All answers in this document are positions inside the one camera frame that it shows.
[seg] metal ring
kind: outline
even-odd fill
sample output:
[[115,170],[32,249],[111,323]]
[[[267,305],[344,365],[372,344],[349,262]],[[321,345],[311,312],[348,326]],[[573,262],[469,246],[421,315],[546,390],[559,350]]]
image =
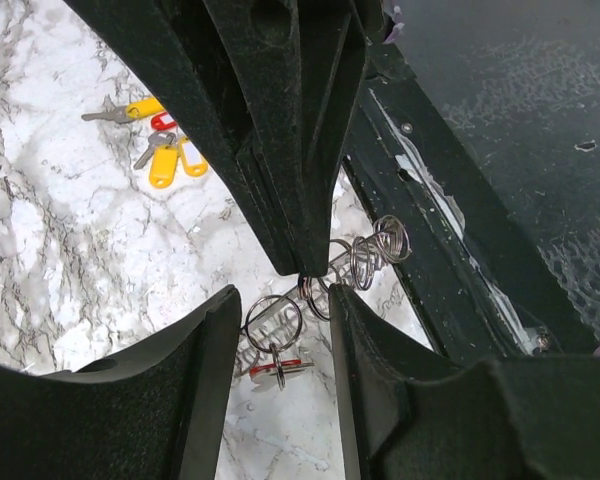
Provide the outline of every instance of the metal ring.
[[[380,254],[385,257],[388,263],[400,263],[411,255],[411,240],[404,224],[393,215],[385,215],[373,223],[374,236],[376,237],[376,246]],[[380,234],[386,233],[389,236],[387,242],[381,240]],[[404,242],[407,243],[406,251],[400,255]]]
[[[331,263],[329,264],[329,267],[331,268],[331,270],[333,270],[333,273],[336,274],[336,279],[334,283],[342,283],[342,277],[340,276],[340,274],[338,273],[338,269],[336,269]],[[309,309],[313,312],[313,314],[318,317],[321,320],[324,320],[325,322],[328,322],[331,320],[331,317],[329,317],[326,313],[323,313],[319,308],[318,305],[316,304],[315,299],[313,298],[313,289],[311,288],[312,283],[313,283],[313,278],[309,281],[309,297],[307,298],[307,303],[309,304]],[[320,288],[322,288],[322,291],[326,294],[329,295],[329,287],[327,286],[326,283],[324,283],[323,277],[320,277],[317,279],[318,280],[318,284],[320,285]]]
[[271,354],[273,354],[271,347],[269,347],[269,348],[261,347],[260,344],[256,340],[253,339],[253,337],[251,336],[251,333],[249,333],[249,325],[251,325],[251,322],[253,321],[253,320],[251,320],[251,314],[253,313],[253,311],[255,310],[255,308],[258,305],[260,305],[262,302],[266,302],[267,300],[286,300],[291,305],[293,310],[296,312],[296,315],[298,315],[298,327],[296,328],[296,332],[293,334],[293,337],[291,337],[291,339],[289,339],[289,341],[287,343],[285,343],[284,345],[282,345],[280,347],[276,347],[276,351],[278,353],[284,352],[287,348],[291,347],[291,345],[296,343],[296,341],[298,340],[298,337],[300,337],[300,332],[302,331],[302,312],[300,311],[300,308],[298,307],[296,302],[294,302],[293,300],[291,300],[288,297],[285,297],[284,295],[267,295],[265,297],[262,297],[260,300],[258,300],[256,303],[254,303],[251,306],[251,308],[247,312],[247,316],[244,321],[244,333],[247,336],[249,343],[251,345],[253,345],[254,348],[257,348],[262,353],[267,353],[267,354],[271,355]]
[[298,275],[298,297],[301,300],[307,300],[311,293],[311,277]]
[[276,367],[276,378],[278,379],[278,388],[280,390],[284,390],[286,382],[284,379],[284,370],[282,370],[282,362],[280,361],[278,349],[273,343],[269,344],[269,349],[271,350],[271,355],[273,355],[273,364]]
[[[358,259],[358,250],[360,249],[361,245],[365,245],[365,253],[367,254],[366,256],[366,270],[365,270],[365,276],[361,279],[360,278],[360,270],[359,270],[359,266],[361,263],[361,260]],[[351,277],[353,279],[353,283],[354,285],[359,288],[360,290],[369,290],[369,288],[371,288],[371,285],[373,284],[373,274],[374,269],[373,269],[373,265],[371,263],[372,258],[371,258],[371,252],[370,252],[370,248],[369,245],[367,245],[365,243],[365,239],[363,237],[356,237],[353,239],[353,243],[351,245],[351,259],[350,259],[350,264],[351,264]]]
[[334,238],[332,240],[329,240],[329,243],[335,243],[337,245],[340,245],[341,247],[344,247],[347,253],[351,253],[351,245],[346,240],[342,240],[341,238]]

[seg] red keychain tag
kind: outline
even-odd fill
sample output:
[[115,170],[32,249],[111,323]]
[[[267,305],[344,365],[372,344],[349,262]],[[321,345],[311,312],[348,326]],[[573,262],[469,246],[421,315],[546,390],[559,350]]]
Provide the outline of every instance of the red keychain tag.
[[[303,363],[300,359],[285,360],[280,363],[282,371],[284,372],[284,378],[289,380],[291,378],[301,375],[307,368],[313,367],[312,362]],[[253,367],[249,370],[249,376],[251,381],[256,384],[253,389],[254,392],[265,392],[271,387],[278,385],[276,366],[273,363]]]
[[176,121],[173,119],[169,112],[162,112],[156,115],[151,119],[151,127],[154,130],[158,130],[159,132],[162,130],[169,130],[170,128],[175,128],[178,125]]

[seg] key tag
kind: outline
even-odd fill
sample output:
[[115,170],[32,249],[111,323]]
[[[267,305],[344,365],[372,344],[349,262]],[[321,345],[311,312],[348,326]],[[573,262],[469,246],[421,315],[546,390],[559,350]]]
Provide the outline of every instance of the key tag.
[[149,183],[155,188],[167,188],[173,183],[178,166],[178,150],[171,145],[156,147],[149,170]]
[[[280,362],[280,368],[282,369],[282,381],[286,383],[286,380],[290,380],[301,375],[309,367],[313,366],[314,364],[312,362],[303,362],[299,358]],[[249,370],[249,377],[251,378],[251,381],[256,384],[253,389],[254,392],[265,392],[270,390],[276,384],[280,388],[280,376],[275,363],[253,367],[251,370]]]
[[[296,330],[295,330],[293,336],[287,341],[287,343],[285,343],[284,345],[281,345],[281,346],[276,346],[274,343],[270,343],[269,348],[265,348],[260,344],[260,342],[258,342],[252,336],[252,334],[249,330],[249,327],[251,326],[252,322],[258,318],[257,316],[252,318],[253,312],[256,309],[256,307],[258,307],[261,303],[268,301],[268,300],[275,300],[278,302],[281,301],[281,302],[288,303],[297,316],[298,326],[296,327]],[[289,349],[292,345],[294,345],[298,341],[298,338],[300,337],[300,332],[302,331],[302,326],[303,326],[302,312],[300,311],[300,308],[298,307],[298,305],[296,305],[296,303],[293,300],[291,300],[283,295],[267,295],[266,297],[262,297],[260,300],[258,300],[256,303],[254,303],[251,306],[251,308],[247,312],[247,316],[245,318],[243,333],[247,336],[249,343],[256,350],[259,350],[260,352],[262,352],[266,355],[271,355],[273,357],[273,363],[263,365],[262,367],[253,367],[249,371],[249,376],[251,377],[252,380],[254,380],[254,382],[256,382],[256,379],[257,379],[258,381],[256,383],[260,382],[263,384],[262,386],[256,387],[256,389],[254,389],[254,390],[256,390],[256,391],[268,390],[269,388],[271,388],[270,383],[273,382],[274,380],[277,382],[278,388],[280,390],[283,390],[286,385],[287,374],[289,374],[289,375],[293,374],[292,376],[296,376],[295,374],[299,374],[302,371],[306,370],[307,367],[313,365],[313,364],[311,364],[311,365],[306,364],[306,366],[303,366],[301,361],[298,364],[299,360],[297,360],[297,359],[290,360],[289,362],[291,362],[291,363],[283,362],[282,360],[280,360],[280,353]]]
[[155,97],[145,98],[139,102],[133,102],[126,106],[125,112],[129,118],[138,120],[140,118],[146,118],[156,113],[164,111],[164,107],[160,105],[160,102]]
[[196,146],[187,137],[182,137],[178,141],[178,151],[182,167],[187,175],[200,177],[209,169],[207,161],[200,155]]
[[177,127],[176,121],[173,119],[168,112],[162,112],[151,119],[151,127],[154,130],[162,132],[163,130],[169,130],[170,128]]

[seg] key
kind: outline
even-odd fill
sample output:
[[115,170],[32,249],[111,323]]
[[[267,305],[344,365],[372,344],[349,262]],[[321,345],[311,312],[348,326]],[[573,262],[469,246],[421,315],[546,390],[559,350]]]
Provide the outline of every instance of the key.
[[98,113],[85,113],[81,117],[84,121],[108,120],[118,124],[133,122],[135,119],[127,115],[127,107],[116,107],[112,110],[106,110]]
[[133,164],[134,170],[140,170],[145,167],[153,153],[155,152],[157,147],[162,147],[165,145],[173,145],[176,140],[176,134],[173,132],[153,132],[149,135],[149,146],[144,151],[140,158],[136,163]]

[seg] white marble surface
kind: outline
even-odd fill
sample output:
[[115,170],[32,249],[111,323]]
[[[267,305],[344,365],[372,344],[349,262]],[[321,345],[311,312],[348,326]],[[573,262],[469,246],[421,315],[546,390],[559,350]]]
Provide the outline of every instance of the white marble surface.
[[[83,122],[142,84],[60,0],[0,0],[0,364],[75,370],[176,321],[235,284],[246,309],[279,278],[225,186],[179,171],[163,191],[131,162],[148,121]],[[333,237],[368,234],[346,178]],[[393,272],[364,298],[417,340]],[[276,389],[234,380],[216,478],[344,478],[327,325],[301,349],[316,367]]]

